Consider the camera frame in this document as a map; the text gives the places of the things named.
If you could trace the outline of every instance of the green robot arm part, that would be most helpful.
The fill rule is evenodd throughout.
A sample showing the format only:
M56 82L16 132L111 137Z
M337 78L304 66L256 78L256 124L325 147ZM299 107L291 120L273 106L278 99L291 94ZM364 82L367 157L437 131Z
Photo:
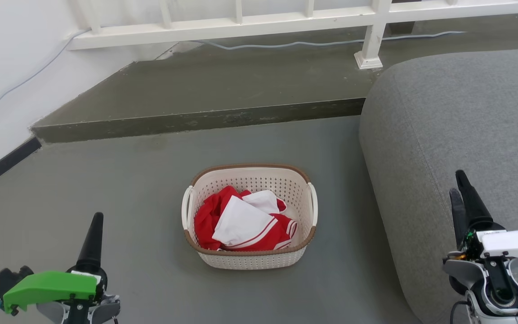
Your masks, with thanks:
M4 311L12 314L17 312L17 307L27 311L27 305L54 300L93 300L96 286L97 279L86 275L59 271L35 273L4 294Z

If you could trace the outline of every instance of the white wall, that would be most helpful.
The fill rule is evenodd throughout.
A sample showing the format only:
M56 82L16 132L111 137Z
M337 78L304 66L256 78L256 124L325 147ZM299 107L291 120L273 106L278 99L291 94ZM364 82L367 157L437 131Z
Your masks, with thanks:
M0 94L47 61L67 35L84 27L75 0L0 0ZM28 127L35 121L129 63L154 59L171 45L64 52L0 101L0 158L31 136Z

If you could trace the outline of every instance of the laundry basket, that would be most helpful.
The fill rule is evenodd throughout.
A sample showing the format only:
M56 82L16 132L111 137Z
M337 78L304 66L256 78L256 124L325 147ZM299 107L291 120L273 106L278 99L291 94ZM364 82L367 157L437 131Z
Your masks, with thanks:
M201 248L195 235L193 218L203 201L226 186L241 192L271 190L283 199L286 215L298 224L298 233L289 247L273 251L231 252ZM305 252L315 235L317 194L307 175L293 166L279 164L237 164L218 166L198 174L185 191L181 221L187 242L208 265L220 269L259 270L290 266Z

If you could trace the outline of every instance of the gray fabric upholstery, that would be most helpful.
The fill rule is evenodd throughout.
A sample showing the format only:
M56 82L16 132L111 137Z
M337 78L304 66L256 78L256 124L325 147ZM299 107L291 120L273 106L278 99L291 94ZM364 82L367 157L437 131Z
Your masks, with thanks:
M460 299L441 270L455 249L455 171L495 221L518 230L518 50L389 68L366 99L360 141L409 306L425 324L448 323Z

